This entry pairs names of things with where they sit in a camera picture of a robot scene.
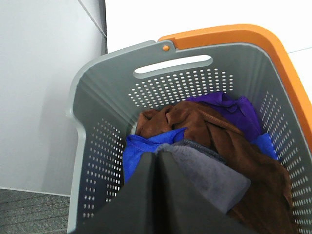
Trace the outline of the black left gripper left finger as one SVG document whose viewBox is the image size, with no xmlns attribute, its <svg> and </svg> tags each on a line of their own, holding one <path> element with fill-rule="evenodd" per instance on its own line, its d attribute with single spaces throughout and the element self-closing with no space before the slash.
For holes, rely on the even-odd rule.
<svg viewBox="0 0 312 234">
<path fill-rule="evenodd" d="M 152 234 L 155 165 L 156 155 L 144 153 L 136 171 L 117 196 L 75 233 Z"/>
</svg>

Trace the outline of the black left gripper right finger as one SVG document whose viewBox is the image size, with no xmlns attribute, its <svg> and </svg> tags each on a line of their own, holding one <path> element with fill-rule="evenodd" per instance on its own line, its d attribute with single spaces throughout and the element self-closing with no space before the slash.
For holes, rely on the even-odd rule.
<svg viewBox="0 0 312 234">
<path fill-rule="evenodd" d="M 171 233 L 254 233 L 207 201 L 182 173 L 171 153 L 160 152 L 157 156 Z"/>
</svg>

